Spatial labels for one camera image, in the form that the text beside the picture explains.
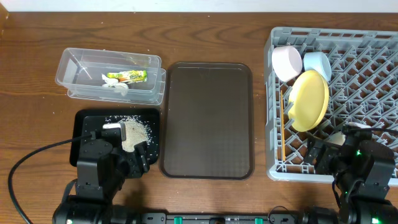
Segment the plastic dish rack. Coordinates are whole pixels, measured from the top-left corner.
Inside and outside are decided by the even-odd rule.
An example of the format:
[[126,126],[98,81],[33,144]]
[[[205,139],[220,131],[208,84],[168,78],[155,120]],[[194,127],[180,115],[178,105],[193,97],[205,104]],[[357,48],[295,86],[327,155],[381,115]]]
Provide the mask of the plastic dish rack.
[[[294,46],[300,54],[324,52],[331,64],[330,102],[322,122],[307,133],[291,127],[287,112],[295,80],[280,81],[272,69],[275,47]],[[365,30],[276,27],[264,47],[264,79],[267,92],[266,166],[273,180],[331,183],[331,175],[319,175],[303,162],[307,134],[322,139],[348,122],[374,128],[398,128],[398,33]],[[284,104],[285,161],[282,160],[280,104]],[[398,150],[398,139],[378,133],[374,140]],[[389,185],[398,185],[396,168]]]

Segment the white wall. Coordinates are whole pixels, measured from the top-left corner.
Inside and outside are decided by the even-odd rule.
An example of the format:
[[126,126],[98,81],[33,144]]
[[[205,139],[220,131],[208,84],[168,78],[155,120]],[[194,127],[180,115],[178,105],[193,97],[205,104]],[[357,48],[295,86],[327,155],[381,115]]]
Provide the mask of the white wall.
[[17,11],[398,12],[398,0],[0,0]]

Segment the clear plastic container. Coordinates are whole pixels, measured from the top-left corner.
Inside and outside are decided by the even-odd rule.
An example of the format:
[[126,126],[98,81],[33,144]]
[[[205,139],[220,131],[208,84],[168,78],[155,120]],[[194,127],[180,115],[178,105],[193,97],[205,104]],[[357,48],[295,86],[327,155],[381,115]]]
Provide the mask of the clear plastic container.
[[[68,88],[68,96],[72,98],[160,105],[166,77],[161,65],[162,60],[156,55],[67,48],[62,54],[55,82]],[[102,86],[105,84],[102,74],[129,70],[146,70],[147,81],[129,84],[124,93]]]

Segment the rectangular tray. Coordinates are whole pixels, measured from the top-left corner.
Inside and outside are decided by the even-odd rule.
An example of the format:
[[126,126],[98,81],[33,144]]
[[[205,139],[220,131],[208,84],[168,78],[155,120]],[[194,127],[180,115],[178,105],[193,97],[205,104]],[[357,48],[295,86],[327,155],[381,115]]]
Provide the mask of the rectangular tray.
[[176,178],[248,178],[254,169],[250,69],[180,62],[169,73],[162,172]]
[[[159,156],[159,134],[160,116],[159,111],[154,108],[149,109],[88,109],[81,110],[75,115],[75,125],[73,127],[73,138],[91,131],[101,130],[104,124],[117,123],[125,116],[135,116],[137,120],[147,124],[152,131],[152,143],[148,145],[147,157],[149,164],[156,162]],[[73,142],[70,148],[69,162],[76,166],[79,150],[83,142]]]

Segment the wood grain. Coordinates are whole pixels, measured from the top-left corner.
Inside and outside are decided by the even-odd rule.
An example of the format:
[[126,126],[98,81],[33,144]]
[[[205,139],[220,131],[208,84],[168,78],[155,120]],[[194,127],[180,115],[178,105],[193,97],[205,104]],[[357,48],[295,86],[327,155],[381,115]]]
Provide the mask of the wood grain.
[[7,9],[0,3],[0,40],[3,33],[4,24],[8,19],[8,11]]
[[[327,184],[274,182],[265,167],[263,47],[275,26],[398,30],[397,14],[12,13],[0,41],[0,223],[22,223],[9,199],[9,169],[40,146],[71,138],[83,108],[131,105],[74,100],[54,82],[67,47],[106,49],[179,61],[241,62],[253,73],[256,167],[244,181],[164,177],[157,165],[127,180],[114,203],[139,211],[267,213],[276,205],[337,208]],[[69,145],[28,159],[14,176],[17,198],[35,223],[51,223],[66,184],[76,178]],[[388,199],[398,205],[398,189]]]

